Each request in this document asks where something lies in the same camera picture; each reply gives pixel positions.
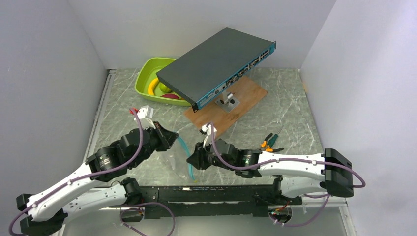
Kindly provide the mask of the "green toy pear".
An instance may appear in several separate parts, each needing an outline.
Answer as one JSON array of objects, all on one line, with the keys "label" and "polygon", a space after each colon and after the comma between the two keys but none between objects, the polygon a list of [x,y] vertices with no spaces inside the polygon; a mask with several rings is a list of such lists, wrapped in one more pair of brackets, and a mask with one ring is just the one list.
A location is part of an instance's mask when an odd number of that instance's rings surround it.
[{"label": "green toy pear", "polygon": [[171,90],[169,87],[167,87],[165,84],[163,84],[163,83],[161,83],[161,82],[159,82],[158,86],[159,86],[159,89],[160,89],[163,93],[171,93],[171,92],[172,92],[172,90]]}]

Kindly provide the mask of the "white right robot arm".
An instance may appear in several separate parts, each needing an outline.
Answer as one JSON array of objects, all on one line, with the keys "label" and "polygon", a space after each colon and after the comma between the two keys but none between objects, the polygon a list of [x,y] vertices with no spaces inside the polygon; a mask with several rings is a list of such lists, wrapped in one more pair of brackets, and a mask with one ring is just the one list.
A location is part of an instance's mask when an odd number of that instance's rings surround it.
[{"label": "white right robot arm", "polygon": [[217,166],[243,178],[276,176],[279,186],[271,190],[271,198],[277,204],[315,192],[342,198],[354,195],[352,163],[333,148],[318,154],[286,155],[238,149],[217,140],[214,145],[197,143],[186,161],[198,170]]}]

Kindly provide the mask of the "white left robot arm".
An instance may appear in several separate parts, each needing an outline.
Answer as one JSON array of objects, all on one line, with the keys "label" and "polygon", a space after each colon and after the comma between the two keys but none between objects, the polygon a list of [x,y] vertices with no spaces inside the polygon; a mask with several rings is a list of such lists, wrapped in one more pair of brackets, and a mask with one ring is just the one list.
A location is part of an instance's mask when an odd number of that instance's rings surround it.
[{"label": "white left robot arm", "polygon": [[155,151],[169,150],[177,132],[152,122],[148,128],[139,126],[123,135],[120,140],[100,148],[85,163],[47,190],[17,197],[17,208],[25,214],[19,222],[22,236],[49,236],[73,218],[104,207],[143,202],[143,194],[136,179],[127,177],[103,191],[91,193],[103,183],[125,175],[138,167]]}]

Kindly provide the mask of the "clear zip top bag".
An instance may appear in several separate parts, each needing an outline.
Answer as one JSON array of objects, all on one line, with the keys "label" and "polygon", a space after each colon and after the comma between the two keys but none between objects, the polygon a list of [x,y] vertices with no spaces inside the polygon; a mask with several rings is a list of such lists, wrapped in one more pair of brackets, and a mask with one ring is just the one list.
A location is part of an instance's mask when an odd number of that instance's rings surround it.
[{"label": "clear zip top bag", "polygon": [[168,169],[180,179],[190,183],[197,183],[194,169],[192,165],[186,161],[190,155],[186,142],[178,135],[171,148],[163,153],[163,159]]}]

